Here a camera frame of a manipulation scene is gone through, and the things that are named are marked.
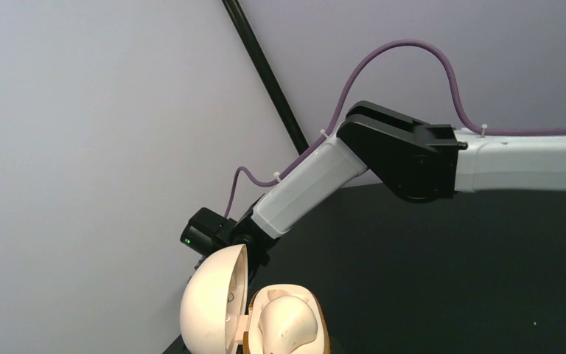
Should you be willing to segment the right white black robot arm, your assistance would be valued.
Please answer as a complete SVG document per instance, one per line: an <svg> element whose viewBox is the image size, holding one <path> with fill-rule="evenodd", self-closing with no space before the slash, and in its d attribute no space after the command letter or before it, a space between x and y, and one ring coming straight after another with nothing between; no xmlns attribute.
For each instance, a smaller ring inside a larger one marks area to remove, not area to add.
<svg viewBox="0 0 566 354"><path fill-rule="evenodd" d="M367 171L410 203L479 190L566 191L566 128L457 129L362 101L268 182L268 192L238 221L202 208L189 219L181 242L204 257L244 244L249 267L264 266L282 235Z"/></svg>

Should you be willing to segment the white earbud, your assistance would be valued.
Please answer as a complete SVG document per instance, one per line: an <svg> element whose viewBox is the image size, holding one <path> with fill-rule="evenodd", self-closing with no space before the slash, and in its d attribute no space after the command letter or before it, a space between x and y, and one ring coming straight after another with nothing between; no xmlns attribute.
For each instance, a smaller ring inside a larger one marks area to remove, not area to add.
<svg viewBox="0 0 566 354"><path fill-rule="evenodd" d="M307 301L293 296L276 297L259 316L264 353L289 354L318 340L319 326Z"/></svg>

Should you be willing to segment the cream earbud charging case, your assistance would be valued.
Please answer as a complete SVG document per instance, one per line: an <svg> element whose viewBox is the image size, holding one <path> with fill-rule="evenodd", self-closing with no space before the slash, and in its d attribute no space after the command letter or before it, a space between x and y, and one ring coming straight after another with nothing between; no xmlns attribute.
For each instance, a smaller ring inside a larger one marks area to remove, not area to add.
<svg viewBox="0 0 566 354"><path fill-rule="evenodd" d="M315 295L293 284L264 287L248 296L248 252L229 246L207 257L188 281L180 306L180 329L191 353L264 353L259 316L262 307L279 296L308 302L318 320L318 340L294 353L330 353L324 313Z"/></svg>

